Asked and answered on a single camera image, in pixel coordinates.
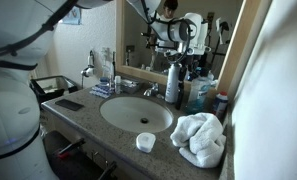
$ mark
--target sink basin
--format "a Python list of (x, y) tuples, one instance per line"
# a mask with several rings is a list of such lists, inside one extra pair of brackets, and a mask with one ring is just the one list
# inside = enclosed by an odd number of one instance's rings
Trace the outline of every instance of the sink basin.
[(172, 113), (165, 107), (138, 97), (117, 97), (104, 102), (100, 113), (110, 124), (131, 132), (160, 132), (167, 129)]

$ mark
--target folded towel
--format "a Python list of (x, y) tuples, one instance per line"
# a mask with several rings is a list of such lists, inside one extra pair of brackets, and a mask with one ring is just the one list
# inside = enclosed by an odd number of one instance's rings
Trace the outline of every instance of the folded towel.
[(170, 135), (180, 154), (195, 166), (210, 168), (218, 165), (226, 137), (216, 116), (210, 113), (180, 117)]

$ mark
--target granite countertop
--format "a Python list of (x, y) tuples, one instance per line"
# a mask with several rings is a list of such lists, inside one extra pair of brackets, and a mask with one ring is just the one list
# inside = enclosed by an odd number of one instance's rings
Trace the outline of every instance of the granite countertop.
[[(136, 137), (139, 133), (121, 130), (104, 120), (100, 114), (100, 105), (108, 99), (94, 96), (89, 91), (90, 88), (52, 99), (42, 103), (42, 108), (151, 179), (219, 179), (221, 166), (209, 169), (198, 168), (183, 158), (179, 154), (179, 148), (172, 144), (170, 134), (177, 125), (178, 117), (185, 115), (183, 111), (176, 110), (174, 105), (169, 105), (162, 99), (143, 96), (143, 90), (133, 95), (121, 93), (108, 98), (119, 96), (147, 98), (167, 107), (172, 112), (174, 117), (172, 125), (162, 132), (154, 133), (156, 135), (154, 147), (150, 153), (144, 153), (136, 148)], [(63, 98), (83, 104), (85, 107), (78, 111), (71, 111), (55, 104)]]

